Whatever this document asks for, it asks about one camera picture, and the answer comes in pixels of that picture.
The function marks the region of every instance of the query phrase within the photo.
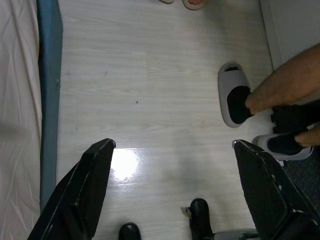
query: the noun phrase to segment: blue bed frame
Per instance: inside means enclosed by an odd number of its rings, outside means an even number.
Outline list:
[[[56,187],[57,135],[63,24],[58,0],[36,0],[39,26],[39,75],[42,103],[40,208]]]

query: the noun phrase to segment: white wall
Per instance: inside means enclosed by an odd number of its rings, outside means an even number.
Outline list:
[[[274,69],[320,43],[320,0],[260,0]]]

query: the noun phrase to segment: wooden floor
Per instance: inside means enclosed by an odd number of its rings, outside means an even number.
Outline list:
[[[94,239],[125,222],[145,240],[191,239],[181,213],[194,198],[214,231],[254,226],[232,140],[271,132],[269,112],[237,129],[222,119],[217,74],[239,62],[254,89],[272,71],[257,0],[60,0],[64,25],[60,180],[94,142],[117,143]]]

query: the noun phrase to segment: bed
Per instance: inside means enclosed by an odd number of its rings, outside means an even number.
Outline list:
[[[57,0],[0,0],[0,239],[26,239],[56,186]]]

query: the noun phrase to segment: hairy leg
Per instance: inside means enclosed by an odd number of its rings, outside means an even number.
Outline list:
[[[245,106],[252,114],[302,99],[320,89],[320,44],[289,60],[253,91]]]
[[[302,132],[295,136],[294,139],[305,148],[320,146],[320,126],[311,129],[310,131]]]

